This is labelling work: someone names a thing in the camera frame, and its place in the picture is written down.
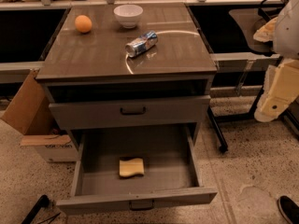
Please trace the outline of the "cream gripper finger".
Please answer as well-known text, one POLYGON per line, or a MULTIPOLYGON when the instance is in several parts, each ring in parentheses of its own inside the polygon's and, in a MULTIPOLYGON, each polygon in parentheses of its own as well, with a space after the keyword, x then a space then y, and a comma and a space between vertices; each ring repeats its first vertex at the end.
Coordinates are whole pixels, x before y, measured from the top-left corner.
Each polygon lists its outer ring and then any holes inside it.
POLYGON ((299 61, 284 59, 278 67, 269 65, 254 118, 260 122, 277 119, 298 96, 299 61))
POLYGON ((274 18, 258 29, 253 35, 253 39, 259 42, 270 42, 273 40, 275 26, 278 18, 274 18))

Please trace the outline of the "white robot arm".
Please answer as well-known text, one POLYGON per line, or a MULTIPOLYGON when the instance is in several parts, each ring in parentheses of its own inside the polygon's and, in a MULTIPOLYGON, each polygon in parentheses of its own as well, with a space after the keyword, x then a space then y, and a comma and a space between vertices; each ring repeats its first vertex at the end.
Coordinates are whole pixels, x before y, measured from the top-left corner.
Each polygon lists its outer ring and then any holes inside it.
POLYGON ((263 94, 254 112, 260 122, 277 119, 299 96, 299 0, 291 0, 279 12, 273 30, 274 52, 283 59, 265 73, 263 94))

